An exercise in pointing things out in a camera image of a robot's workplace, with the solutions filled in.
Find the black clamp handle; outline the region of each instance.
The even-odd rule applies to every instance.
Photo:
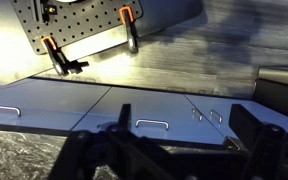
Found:
[[[78,62],[77,60],[68,61],[62,51],[56,46],[52,37],[47,36],[41,39],[46,51],[48,52],[53,66],[59,76],[66,76],[71,73],[82,72],[82,67],[88,66],[88,62]]]
[[[135,27],[134,27],[134,17],[132,10],[129,6],[122,7],[119,10],[121,20],[126,27],[128,47],[131,53],[138,53],[138,46],[136,42]]]

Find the drawer handle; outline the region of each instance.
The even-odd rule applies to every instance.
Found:
[[[201,111],[199,111],[197,108],[193,108],[192,113],[195,115],[196,112],[198,112],[198,114],[199,114],[199,120],[202,121],[203,115],[202,115]]]
[[[216,112],[214,109],[212,109],[210,114],[211,114],[211,117],[215,117],[214,115],[216,115],[218,117],[218,122],[222,123],[223,118],[218,112]]]
[[[140,125],[140,122],[145,122],[145,123],[154,123],[154,124],[164,124],[165,125],[165,129],[168,130],[169,129],[169,124],[165,121],[151,121],[151,120],[145,120],[145,119],[140,119],[136,121],[135,127],[138,128],[138,126]]]
[[[17,107],[0,106],[0,109],[14,110],[17,112],[17,115],[21,117],[21,110]]]

